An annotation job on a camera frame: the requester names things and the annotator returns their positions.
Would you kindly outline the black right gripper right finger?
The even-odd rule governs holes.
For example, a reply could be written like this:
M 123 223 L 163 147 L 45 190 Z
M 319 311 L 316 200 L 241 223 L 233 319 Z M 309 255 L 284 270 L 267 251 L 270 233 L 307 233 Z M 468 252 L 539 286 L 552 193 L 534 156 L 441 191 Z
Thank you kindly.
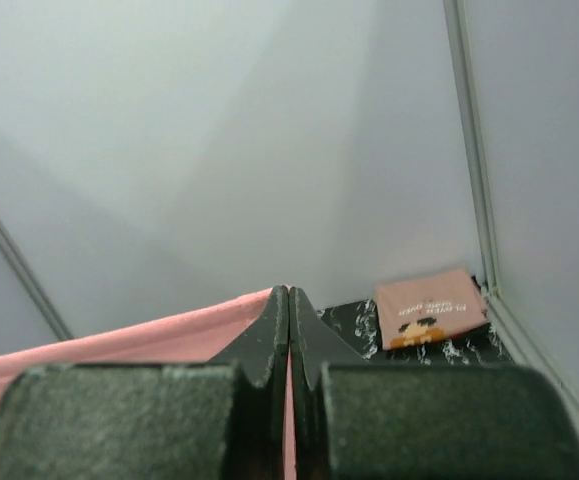
M 300 479 L 579 479 L 579 435 L 517 365 L 372 364 L 288 294 Z

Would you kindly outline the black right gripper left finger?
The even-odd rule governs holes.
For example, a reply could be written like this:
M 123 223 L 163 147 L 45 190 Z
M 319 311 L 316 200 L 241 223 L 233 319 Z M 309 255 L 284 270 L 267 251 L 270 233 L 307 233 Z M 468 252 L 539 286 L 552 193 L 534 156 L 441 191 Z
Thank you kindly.
M 280 479 L 288 291 L 200 363 L 52 363 L 0 397 L 0 479 Z

